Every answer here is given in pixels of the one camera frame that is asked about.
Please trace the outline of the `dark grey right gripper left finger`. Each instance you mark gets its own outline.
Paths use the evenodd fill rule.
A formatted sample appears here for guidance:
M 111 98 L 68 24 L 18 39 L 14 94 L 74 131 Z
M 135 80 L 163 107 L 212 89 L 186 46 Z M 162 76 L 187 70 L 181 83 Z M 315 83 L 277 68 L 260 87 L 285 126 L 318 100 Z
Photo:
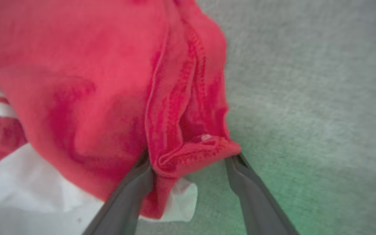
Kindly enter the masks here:
M 134 235 L 143 199 L 154 188 L 148 152 L 143 152 L 111 193 L 84 235 Z

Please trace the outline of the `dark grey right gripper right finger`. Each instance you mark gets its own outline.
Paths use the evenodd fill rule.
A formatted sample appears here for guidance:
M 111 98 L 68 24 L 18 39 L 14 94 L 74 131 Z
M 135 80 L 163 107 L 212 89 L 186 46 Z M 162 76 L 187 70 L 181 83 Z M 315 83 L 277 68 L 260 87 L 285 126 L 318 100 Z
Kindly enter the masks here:
M 243 154 L 224 160 L 231 190 L 239 198 L 248 235 L 298 235 L 284 210 Z

